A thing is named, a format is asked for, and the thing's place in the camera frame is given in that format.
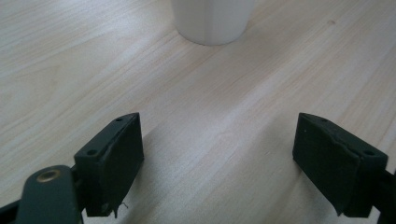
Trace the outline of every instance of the paper cup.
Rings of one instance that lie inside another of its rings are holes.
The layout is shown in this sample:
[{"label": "paper cup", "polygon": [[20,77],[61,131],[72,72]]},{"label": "paper cup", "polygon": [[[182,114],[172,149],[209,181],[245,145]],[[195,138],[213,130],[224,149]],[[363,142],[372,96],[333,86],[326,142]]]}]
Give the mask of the paper cup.
[{"label": "paper cup", "polygon": [[222,45],[244,33],[255,0],[172,0],[178,32],[202,45]]}]

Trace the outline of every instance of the table surface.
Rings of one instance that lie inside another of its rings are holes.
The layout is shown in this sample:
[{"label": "table surface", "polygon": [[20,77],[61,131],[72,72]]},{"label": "table surface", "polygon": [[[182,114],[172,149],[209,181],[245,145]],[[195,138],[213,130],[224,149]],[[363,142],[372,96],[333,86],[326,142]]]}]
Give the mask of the table surface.
[{"label": "table surface", "polygon": [[180,36],[169,0],[0,0],[0,204],[140,112],[128,208],[86,223],[376,223],[338,217],[291,151],[315,114],[393,172],[395,71],[394,0],[258,0],[216,47]]}]

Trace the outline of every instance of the screw hole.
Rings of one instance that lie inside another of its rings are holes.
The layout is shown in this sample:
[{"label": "screw hole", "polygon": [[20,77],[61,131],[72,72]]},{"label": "screw hole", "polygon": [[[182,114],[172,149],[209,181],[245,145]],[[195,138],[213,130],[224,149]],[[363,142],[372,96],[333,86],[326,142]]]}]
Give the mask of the screw hole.
[{"label": "screw hole", "polygon": [[61,175],[59,170],[49,170],[39,175],[36,180],[37,182],[45,183],[57,178],[59,175]]},{"label": "screw hole", "polygon": [[94,150],[94,149],[91,149],[91,150],[89,150],[88,152],[87,152],[87,155],[89,155],[89,156],[93,156],[93,155],[95,155],[96,154],[96,150]]},{"label": "screw hole", "polygon": [[364,154],[366,154],[366,155],[368,155],[368,156],[374,156],[374,155],[375,155],[374,152],[369,151],[369,150],[364,151]]}]

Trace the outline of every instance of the wood grain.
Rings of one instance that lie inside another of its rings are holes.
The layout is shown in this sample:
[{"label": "wood grain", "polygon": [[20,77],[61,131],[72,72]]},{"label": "wood grain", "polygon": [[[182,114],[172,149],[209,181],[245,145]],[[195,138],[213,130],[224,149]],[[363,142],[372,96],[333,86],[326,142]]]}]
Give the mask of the wood grain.
[{"label": "wood grain", "polygon": [[0,205],[140,112],[129,208],[86,223],[376,223],[338,217],[291,150],[312,113],[396,169],[395,21],[393,0],[258,0],[237,41],[206,47],[168,0],[0,0]]}]

